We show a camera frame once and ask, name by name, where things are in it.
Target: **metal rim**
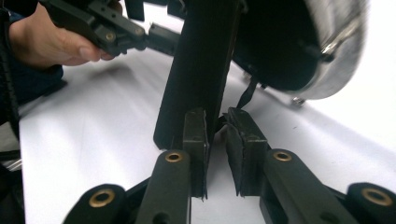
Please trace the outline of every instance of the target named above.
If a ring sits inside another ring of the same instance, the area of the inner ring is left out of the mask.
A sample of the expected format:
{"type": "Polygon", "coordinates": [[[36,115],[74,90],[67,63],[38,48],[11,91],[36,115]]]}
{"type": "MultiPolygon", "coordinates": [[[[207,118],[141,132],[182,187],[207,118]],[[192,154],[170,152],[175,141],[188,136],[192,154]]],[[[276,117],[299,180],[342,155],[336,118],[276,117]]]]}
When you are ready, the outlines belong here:
{"type": "Polygon", "coordinates": [[[274,158],[278,161],[291,161],[292,157],[289,153],[279,151],[273,154],[274,158]]]}
{"type": "Polygon", "coordinates": [[[113,202],[114,198],[116,197],[116,194],[112,189],[99,189],[94,193],[91,198],[90,198],[90,206],[91,207],[104,207],[108,205],[109,203],[113,202]],[[100,195],[106,195],[107,198],[104,200],[98,199],[98,196],[100,195]]]}
{"type": "Polygon", "coordinates": [[[322,55],[326,54],[326,48],[333,46],[331,55],[334,60],[330,63],[319,61],[317,72],[304,88],[283,92],[303,99],[318,100],[336,94],[353,77],[366,36],[367,4],[366,0],[336,0],[329,5],[315,0],[304,1],[317,28],[322,55]],[[342,13],[333,15],[334,11],[342,13]]]}
{"type": "Polygon", "coordinates": [[[393,201],[388,196],[388,194],[379,189],[372,189],[372,188],[362,189],[361,194],[366,200],[372,203],[376,203],[378,205],[391,206],[393,204],[393,201]]]}
{"type": "Polygon", "coordinates": [[[165,159],[169,162],[178,162],[183,160],[183,156],[180,153],[173,152],[166,155],[165,159]]]}

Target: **white surface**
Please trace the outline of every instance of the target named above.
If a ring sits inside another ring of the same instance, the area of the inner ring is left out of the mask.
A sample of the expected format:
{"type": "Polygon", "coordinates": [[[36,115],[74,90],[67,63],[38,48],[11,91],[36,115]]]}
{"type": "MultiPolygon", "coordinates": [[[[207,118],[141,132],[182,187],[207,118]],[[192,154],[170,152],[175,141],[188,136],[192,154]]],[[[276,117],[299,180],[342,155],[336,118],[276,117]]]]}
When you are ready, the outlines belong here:
{"type": "MultiPolygon", "coordinates": [[[[272,147],[295,152],[324,184],[343,192],[362,181],[396,192],[395,8],[391,0],[373,2],[361,66],[334,97],[298,109],[289,96],[258,90],[245,108],[272,147]]],[[[156,10],[147,18],[181,27],[156,10]]],[[[104,183],[129,189],[150,176],[161,153],[152,135],[171,63],[148,49],[67,67],[66,88],[21,110],[27,223],[61,223],[86,190],[104,183]]],[[[223,112],[247,86],[241,74],[231,67],[223,112]]],[[[235,196],[221,136],[212,148],[208,196],[192,201],[191,223],[263,223],[258,198],[235,196]]]]}

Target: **sleeve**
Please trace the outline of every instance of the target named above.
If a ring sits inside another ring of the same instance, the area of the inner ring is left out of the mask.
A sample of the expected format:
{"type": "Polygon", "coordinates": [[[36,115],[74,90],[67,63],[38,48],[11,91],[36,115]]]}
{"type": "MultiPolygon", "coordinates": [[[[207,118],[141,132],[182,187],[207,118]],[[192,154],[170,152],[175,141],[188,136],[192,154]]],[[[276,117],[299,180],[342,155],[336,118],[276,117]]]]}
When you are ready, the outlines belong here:
{"type": "MultiPolygon", "coordinates": [[[[10,23],[23,19],[18,13],[10,11],[10,23]]],[[[9,45],[8,34],[6,29],[7,55],[10,63],[11,78],[14,84],[15,94],[20,104],[34,100],[35,98],[48,94],[60,85],[64,84],[62,76],[64,70],[60,65],[54,65],[45,72],[36,71],[22,62],[19,62],[12,54],[9,45]]],[[[4,108],[3,99],[0,94],[0,108],[4,108]]]]}

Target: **black plastic part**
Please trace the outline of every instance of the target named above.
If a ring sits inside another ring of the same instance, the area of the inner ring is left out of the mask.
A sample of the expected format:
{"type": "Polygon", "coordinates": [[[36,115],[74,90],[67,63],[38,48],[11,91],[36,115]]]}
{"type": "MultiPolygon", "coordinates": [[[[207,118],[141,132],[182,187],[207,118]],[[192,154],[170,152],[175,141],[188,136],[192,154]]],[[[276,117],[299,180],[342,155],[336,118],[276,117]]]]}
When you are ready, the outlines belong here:
{"type": "Polygon", "coordinates": [[[239,14],[237,0],[191,1],[154,132],[159,148],[182,148],[184,116],[197,107],[213,141],[239,14]]]}
{"type": "Polygon", "coordinates": [[[288,224],[288,216],[276,200],[268,200],[267,198],[260,197],[260,209],[264,217],[265,224],[288,224]]]}
{"type": "Polygon", "coordinates": [[[191,196],[197,198],[207,198],[206,174],[209,164],[209,143],[205,126],[205,111],[202,108],[187,112],[183,150],[191,157],[191,196]]]}
{"type": "Polygon", "coordinates": [[[128,216],[125,190],[117,185],[104,184],[85,192],[67,215],[64,224],[120,224],[126,223],[128,216]],[[107,192],[113,192],[114,198],[100,206],[111,197],[107,192]]]}
{"type": "Polygon", "coordinates": [[[40,3],[55,25],[83,35],[111,55],[146,47],[144,29],[108,7],[108,1],[40,0],[40,3]]]}
{"type": "Polygon", "coordinates": [[[14,161],[21,158],[20,150],[2,151],[0,152],[0,161],[14,161]]]}
{"type": "Polygon", "coordinates": [[[179,17],[183,20],[187,17],[187,7],[191,0],[169,0],[168,2],[168,14],[179,17]]]}
{"type": "Polygon", "coordinates": [[[334,196],[338,200],[338,202],[345,207],[346,206],[346,195],[336,189],[332,189],[328,186],[326,186],[326,187],[332,193],[332,196],[334,196]]]}
{"type": "Polygon", "coordinates": [[[268,142],[246,111],[230,107],[227,119],[227,155],[236,194],[262,195],[262,170],[268,142]]]}
{"type": "Polygon", "coordinates": [[[130,209],[128,224],[133,224],[136,222],[137,214],[140,209],[140,205],[143,202],[143,198],[146,193],[146,189],[149,185],[150,178],[147,178],[140,182],[139,184],[133,186],[131,189],[126,191],[126,197],[128,201],[128,206],[130,209]]]}
{"type": "Polygon", "coordinates": [[[125,9],[129,19],[144,21],[145,9],[143,0],[124,0],[125,9]]]}
{"type": "Polygon", "coordinates": [[[8,50],[6,43],[6,23],[9,21],[8,11],[0,8],[0,94],[2,94],[5,109],[0,109],[0,121],[9,121],[15,137],[20,139],[20,115],[18,112],[18,101],[12,82],[11,69],[9,67],[8,50]]]}
{"type": "Polygon", "coordinates": [[[148,48],[175,56],[180,34],[152,23],[148,30],[148,48]]]}
{"type": "Polygon", "coordinates": [[[358,183],[349,186],[346,209],[360,224],[396,223],[396,195],[374,184],[358,183]]]}
{"type": "Polygon", "coordinates": [[[264,174],[292,223],[358,223],[294,153],[266,153],[264,174]]]}
{"type": "Polygon", "coordinates": [[[165,151],[155,164],[135,224],[186,224],[190,215],[190,156],[182,150],[165,151]]]}

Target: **black strap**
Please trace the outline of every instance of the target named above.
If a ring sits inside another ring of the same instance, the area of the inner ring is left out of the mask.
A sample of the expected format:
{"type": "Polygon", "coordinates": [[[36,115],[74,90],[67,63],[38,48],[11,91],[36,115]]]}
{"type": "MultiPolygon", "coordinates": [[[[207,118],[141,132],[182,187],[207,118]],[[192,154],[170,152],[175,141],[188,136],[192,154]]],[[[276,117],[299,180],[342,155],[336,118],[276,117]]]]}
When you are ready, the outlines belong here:
{"type": "MultiPolygon", "coordinates": [[[[241,98],[239,98],[236,108],[241,109],[250,102],[251,98],[253,97],[253,93],[256,90],[257,84],[259,84],[259,80],[255,77],[251,77],[250,83],[248,84],[244,93],[242,93],[241,98]]],[[[222,129],[226,123],[227,119],[224,116],[219,117],[218,125],[216,126],[216,132],[220,131],[220,129],[222,129]]]]}

